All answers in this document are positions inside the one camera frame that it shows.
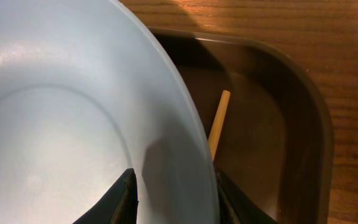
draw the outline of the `wood grain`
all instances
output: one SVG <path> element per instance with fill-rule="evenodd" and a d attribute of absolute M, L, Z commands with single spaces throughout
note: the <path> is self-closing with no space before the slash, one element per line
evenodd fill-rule
<path fill-rule="evenodd" d="M 122 0 L 147 26 L 235 35 L 285 52 L 325 97 L 335 132 L 329 223 L 358 223 L 358 0 Z"/>

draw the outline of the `black object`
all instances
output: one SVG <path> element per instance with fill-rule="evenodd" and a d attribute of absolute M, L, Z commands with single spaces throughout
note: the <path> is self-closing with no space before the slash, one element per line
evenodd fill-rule
<path fill-rule="evenodd" d="M 74 224 L 136 224 L 137 204 L 135 171 L 127 169 Z"/>

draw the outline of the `chopstick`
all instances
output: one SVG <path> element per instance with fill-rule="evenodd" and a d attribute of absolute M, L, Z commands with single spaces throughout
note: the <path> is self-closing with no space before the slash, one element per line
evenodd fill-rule
<path fill-rule="evenodd" d="M 216 111 L 214 123 L 208 138 L 209 151 L 211 152 L 212 161 L 215 159 L 216 149 L 218 148 L 219 138 L 221 137 L 224 117 L 229 104 L 230 92 L 223 90 L 218 110 Z"/>

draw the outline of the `brown tray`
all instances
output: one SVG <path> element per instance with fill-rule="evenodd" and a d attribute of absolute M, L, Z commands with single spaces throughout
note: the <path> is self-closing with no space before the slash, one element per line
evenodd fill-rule
<path fill-rule="evenodd" d="M 232 93 L 215 166 L 280 223 L 326 223 L 333 129 L 307 74 L 254 40 L 150 30 L 182 75 L 207 136 L 222 91 Z"/>

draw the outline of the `table surface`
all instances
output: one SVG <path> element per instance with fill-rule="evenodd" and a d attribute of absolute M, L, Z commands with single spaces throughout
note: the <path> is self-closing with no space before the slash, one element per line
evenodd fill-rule
<path fill-rule="evenodd" d="M 147 26 L 264 41 L 323 94 L 334 125 L 328 223 L 358 223 L 358 0 L 122 0 Z"/>

